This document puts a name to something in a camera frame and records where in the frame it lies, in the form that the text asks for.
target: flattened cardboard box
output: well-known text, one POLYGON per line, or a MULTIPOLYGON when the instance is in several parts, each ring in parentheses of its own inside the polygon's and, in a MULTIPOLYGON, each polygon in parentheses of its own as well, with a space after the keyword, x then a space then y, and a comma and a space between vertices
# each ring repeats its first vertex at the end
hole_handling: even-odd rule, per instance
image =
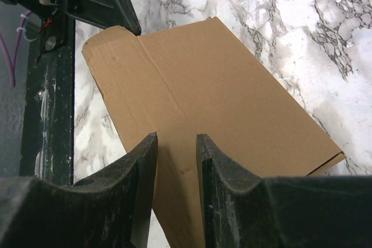
POLYGON ((135 37, 112 27, 83 54, 126 149, 159 137, 153 208, 171 247, 204 247, 196 135, 259 176, 309 175, 344 159, 218 19, 135 37))

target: wire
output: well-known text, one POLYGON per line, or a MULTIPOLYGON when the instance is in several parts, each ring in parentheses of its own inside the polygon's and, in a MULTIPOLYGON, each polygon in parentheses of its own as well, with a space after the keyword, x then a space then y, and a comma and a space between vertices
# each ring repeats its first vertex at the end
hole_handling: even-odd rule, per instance
POLYGON ((29 15, 31 15, 31 14, 32 14, 31 11, 27 11, 25 15, 23 15, 23 14, 21 15, 22 19, 21 19, 21 23, 20 23, 19 28, 17 28, 17 37, 16 37, 16 42, 15 42, 15 47, 14 47, 14 52, 13 52, 13 59, 10 58, 8 48, 6 47, 6 43, 5 43, 4 38, 3 38, 3 36, 1 35, 1 32, 0 32, 0 47, 1 47, 2 52, 4 54, 6 65, 8 67, 8 72, 9 72, 9 76, 10 76, 10 83, 11 83, 12 87, 16 86, 15 69, 16 69, 17 54, 18 54, 18 49, 19 49, 22 33, 25 30, 24 26, 27 23, 29 15))

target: cardboard box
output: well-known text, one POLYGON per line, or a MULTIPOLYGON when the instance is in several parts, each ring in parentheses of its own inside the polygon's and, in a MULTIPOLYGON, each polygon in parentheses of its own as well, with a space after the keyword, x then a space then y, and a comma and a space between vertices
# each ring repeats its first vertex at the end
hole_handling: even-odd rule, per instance
POLYGON ((309 175, 340 148, 218 19, 135 37, 121 27, 83 47, 125 149, 159 137, 153 208, 171 247, 204 247, 196 135, 257 175, 309 175))

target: marble surface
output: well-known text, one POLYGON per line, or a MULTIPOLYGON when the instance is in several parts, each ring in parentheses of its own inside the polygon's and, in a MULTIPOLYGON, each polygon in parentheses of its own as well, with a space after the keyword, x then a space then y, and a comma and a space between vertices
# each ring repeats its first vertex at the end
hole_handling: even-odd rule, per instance
MULTIPOLYGON (((372 174, 372 0, 132 2, 144 33, 218 16, 344 150, 327 174, 372 174)), ((81 55, 98 29, 76 32, 77 181, 126 151, 81 55)), ((149 247, 168 247, 155 218, 149 247)))

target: white marble countertop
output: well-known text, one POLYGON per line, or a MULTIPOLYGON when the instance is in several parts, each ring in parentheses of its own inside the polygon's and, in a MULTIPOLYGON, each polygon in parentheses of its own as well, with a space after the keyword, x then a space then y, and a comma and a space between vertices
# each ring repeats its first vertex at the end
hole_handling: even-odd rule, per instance
MULTIPOLYGON (((143 33, 218 16, 344 150, 329 175, 372 174, 372 0, 132 0, 143 33)), ((125 154, 81 54, 77 23, 75 179, 125 154)), ((168 247, 155 219, 149 247, 168 247)))

